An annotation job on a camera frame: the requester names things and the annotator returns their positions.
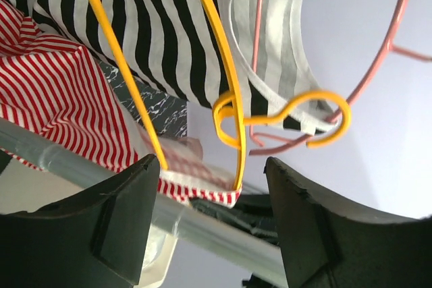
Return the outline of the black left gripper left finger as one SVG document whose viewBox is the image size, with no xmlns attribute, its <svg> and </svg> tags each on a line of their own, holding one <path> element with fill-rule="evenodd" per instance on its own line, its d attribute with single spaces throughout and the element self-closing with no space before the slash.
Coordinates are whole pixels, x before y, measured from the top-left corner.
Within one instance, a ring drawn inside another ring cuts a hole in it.
<svg viewBox="0 0 432 288">
<path fill-rule="evenodd" d="M 73 196 L 2 215 L 1 286 L 137 285 L 159 172 L 150 154 Z"/>
</svg>

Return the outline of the red white striped tank top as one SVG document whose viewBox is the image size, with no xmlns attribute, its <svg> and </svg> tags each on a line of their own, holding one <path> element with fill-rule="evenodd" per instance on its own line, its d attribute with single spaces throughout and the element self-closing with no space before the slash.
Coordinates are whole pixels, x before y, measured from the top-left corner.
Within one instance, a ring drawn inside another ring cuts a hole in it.
<svg viewBox="0 0 432 288">
<path fill-rule="evenodd" d="M 41 31 L 1 2 L 1 116 L 110 171 L 154 153 L 148 132 L 120 103 L 89 50 Z M 158 191 L 233 207 L 234 176 L 203 161 L 196 138 L 159 140 L 168 162 Z"/>
</svg>

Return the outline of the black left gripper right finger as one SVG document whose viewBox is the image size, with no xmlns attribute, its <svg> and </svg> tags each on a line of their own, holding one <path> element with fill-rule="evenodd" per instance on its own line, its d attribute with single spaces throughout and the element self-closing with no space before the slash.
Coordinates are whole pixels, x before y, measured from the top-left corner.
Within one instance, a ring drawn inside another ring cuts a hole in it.
<svg viewBox="0 0 432 288">
<path fill-rule="evenodd" d="M 277 158 L 265 165 L 290 287 L 430 287 L 431 218 L 348 199 Z"/>
</svg>

